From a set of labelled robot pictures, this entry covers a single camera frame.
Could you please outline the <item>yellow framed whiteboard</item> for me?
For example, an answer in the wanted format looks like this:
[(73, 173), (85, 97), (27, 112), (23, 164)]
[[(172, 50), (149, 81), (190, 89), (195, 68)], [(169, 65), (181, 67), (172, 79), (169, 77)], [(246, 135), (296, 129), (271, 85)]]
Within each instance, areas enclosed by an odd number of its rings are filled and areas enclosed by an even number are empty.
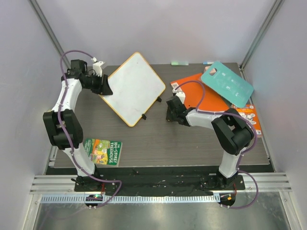
[(112, 95), (102, 100), (129, 126), (135, 126), (165, 91), (166, 85), (139, 52), (109, 77)]

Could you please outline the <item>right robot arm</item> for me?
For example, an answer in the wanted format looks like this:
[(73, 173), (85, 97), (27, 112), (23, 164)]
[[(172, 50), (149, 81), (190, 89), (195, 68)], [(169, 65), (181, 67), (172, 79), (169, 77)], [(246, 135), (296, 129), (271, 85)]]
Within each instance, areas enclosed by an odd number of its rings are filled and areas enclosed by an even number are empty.
[(197, 111), (187, 109), (179, 96), (173, 95), (167, 101), (166, 119), (188, 127), (212, 129), (223, 148), (223, 157), (216, 175), (217, 185), (228, 189), (238, 175), (242, 155), (255, 137), (254, 131), (233, 108), (224, 112)]

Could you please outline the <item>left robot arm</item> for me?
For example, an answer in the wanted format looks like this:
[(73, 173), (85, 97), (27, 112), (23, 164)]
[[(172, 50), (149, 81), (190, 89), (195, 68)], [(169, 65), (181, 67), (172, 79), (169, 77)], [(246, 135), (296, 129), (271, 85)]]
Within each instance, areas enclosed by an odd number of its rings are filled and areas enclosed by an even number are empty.
[(61, 91), (55, 106), (43, 114), (43, 122), (52, 146), (65, 152), (77, 170), (75, 191), (97, 191), (102, 179), (96, 165), (88, 157), (83, 145), (83, 129), (74, 112), (83, 89), (98, 95), (112, 95), (108, 76), (103, 73), (103, 61), (92, 58), (92, 68), (87, 62), (75, 59), (61, 77)]

